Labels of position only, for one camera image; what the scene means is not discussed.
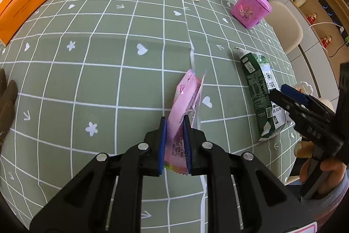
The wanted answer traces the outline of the right hand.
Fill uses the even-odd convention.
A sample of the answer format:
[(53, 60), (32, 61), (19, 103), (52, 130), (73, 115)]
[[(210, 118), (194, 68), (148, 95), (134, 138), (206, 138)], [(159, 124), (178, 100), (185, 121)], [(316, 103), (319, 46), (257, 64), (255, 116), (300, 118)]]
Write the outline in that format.
[[(315, 147), (316, 145), (313, 142), (307, 141), (300, 141), (295, 145), (295, 157), (300, 159), (307, 158), (307, 161), (303, 164), (299, 173), (299, 179), (301, 183), (305, 183), (305, 181), (307, 180), (307, 173), (311, 164), (311, 157), (313, 155)], [(330, 157), (320, 164), (320, 169), (323, 172), (330, 173), (327, 179), (318, 188), (318, 193), (324, 196), (329, 194), (342, 182), (346, 173), (347, 166), (335, 157)]]

